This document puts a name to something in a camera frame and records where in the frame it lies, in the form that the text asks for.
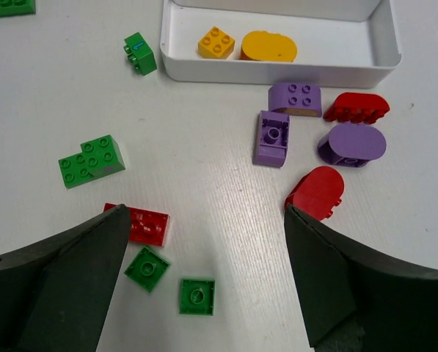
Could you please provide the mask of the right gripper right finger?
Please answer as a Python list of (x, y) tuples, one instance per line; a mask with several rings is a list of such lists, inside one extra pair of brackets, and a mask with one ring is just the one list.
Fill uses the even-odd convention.
[(391, 257), (293, 206), (285, 238), (310, 347), (438, 351), (438, 270)]

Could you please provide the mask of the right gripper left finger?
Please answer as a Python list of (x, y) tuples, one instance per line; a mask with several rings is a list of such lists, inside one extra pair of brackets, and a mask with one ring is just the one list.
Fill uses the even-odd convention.
[(130, 228), (117, 205), (0, 254), (0, 351), (95, 351)]

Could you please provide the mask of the yellow oval lego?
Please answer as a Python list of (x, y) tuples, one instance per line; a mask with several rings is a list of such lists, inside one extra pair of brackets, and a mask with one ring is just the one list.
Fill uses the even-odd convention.
[(252, 31), (244, 36), (240, 60), (264, 62), (293, 62), (298, 48), (295, 42), (282, 34)]

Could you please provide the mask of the yellow square lego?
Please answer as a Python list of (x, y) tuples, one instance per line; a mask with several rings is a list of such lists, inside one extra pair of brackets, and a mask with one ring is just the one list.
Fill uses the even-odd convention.
[(212, 27), (198, 42), (197, 52), (205, 59), (227, 59), (235, 48), (235, 40), (218, 27)]

